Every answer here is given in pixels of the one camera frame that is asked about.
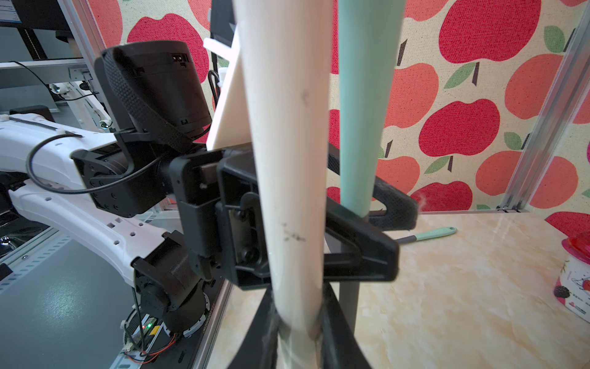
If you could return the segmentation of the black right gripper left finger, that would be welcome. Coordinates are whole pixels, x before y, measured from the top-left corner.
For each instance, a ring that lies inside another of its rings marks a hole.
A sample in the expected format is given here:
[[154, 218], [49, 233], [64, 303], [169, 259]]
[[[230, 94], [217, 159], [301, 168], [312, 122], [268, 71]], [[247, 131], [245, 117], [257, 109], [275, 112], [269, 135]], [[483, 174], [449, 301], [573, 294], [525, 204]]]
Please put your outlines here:
[[273, 300], [273, 290], [268, 288], [228, 368], [276, 368], [278, 336], [279, 315]]

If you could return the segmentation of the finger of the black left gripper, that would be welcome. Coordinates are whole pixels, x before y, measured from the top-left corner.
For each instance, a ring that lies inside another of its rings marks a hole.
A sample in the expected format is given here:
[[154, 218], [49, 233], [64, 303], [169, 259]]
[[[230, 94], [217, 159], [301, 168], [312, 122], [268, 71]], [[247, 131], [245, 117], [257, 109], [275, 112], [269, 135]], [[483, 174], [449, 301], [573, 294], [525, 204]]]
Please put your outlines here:
[[377, 227], [327, 199], [325, 235], [340, 250], [324, 255], [324, 281], [389, 282], [399, 272], [399, 244]]
[[342, 204], [327, 197], [328, 231], [408, 231], [416, 227], [418, 202], [379, 177], [375, 178], [373, 197], [385, 205], [382, 215], [362, 219]]

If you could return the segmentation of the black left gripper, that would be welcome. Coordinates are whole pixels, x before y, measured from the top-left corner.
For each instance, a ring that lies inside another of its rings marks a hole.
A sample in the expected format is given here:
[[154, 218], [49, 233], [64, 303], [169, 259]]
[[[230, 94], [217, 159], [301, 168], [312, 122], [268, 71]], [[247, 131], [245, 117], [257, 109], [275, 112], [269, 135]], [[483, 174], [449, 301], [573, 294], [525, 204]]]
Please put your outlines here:
[[178, 203], [191, 269], [219, 272], [243, 290], [270, 286], [261, 200], [251, 147], [173, 159], [167, 176]]

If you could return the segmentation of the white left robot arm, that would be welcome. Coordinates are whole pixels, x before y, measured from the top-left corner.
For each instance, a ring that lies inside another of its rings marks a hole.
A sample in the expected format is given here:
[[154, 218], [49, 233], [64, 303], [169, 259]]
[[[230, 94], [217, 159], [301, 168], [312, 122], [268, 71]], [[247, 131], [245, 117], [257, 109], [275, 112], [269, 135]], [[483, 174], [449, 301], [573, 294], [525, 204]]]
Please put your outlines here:
[[243, 290], [334, 281], [393, 281], [415, 200], [376, 178], [386, 213], [364, 219], [327, 197], [339, 162], [326, 139], [296, 148], [273, 123], [259, 140], [209, 149], [211, 116], [189, 47], [137, 42], [106, 49], [98, 79], [122, 120], [89, 132], [12, 115], [1, 124], [2, 184], [17, 212], [70, 233], [180, 334], [204, 313], [203, 286]]

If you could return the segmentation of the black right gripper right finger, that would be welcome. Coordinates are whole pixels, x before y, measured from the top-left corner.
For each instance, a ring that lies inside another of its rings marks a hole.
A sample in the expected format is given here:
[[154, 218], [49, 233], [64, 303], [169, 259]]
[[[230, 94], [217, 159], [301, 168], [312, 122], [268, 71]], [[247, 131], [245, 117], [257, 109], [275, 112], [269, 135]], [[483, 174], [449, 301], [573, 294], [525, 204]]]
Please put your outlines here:
[[322, 368], [370, 368], [329, 283], [323, 286], [320, 323]]

